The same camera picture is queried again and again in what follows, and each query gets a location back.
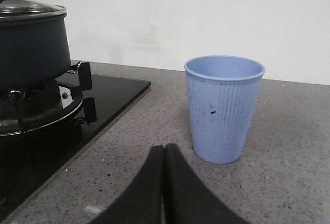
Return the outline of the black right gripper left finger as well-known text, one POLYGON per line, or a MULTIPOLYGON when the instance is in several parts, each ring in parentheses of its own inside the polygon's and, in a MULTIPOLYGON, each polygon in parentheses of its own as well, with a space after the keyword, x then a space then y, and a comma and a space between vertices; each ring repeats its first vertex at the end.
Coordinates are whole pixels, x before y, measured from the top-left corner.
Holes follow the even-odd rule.
POLYGON ((163 146, 150 147, 141 169, 120 196, 91 223, 161 223, 163 146))

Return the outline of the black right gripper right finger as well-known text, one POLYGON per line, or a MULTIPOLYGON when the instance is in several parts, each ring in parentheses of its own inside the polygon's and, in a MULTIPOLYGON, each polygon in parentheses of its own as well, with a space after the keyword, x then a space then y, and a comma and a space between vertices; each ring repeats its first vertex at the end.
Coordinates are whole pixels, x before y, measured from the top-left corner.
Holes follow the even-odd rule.
POLYGON ((166 145, 164 158, 166 223, 247 223, 203 184, 178 145, 166 145))

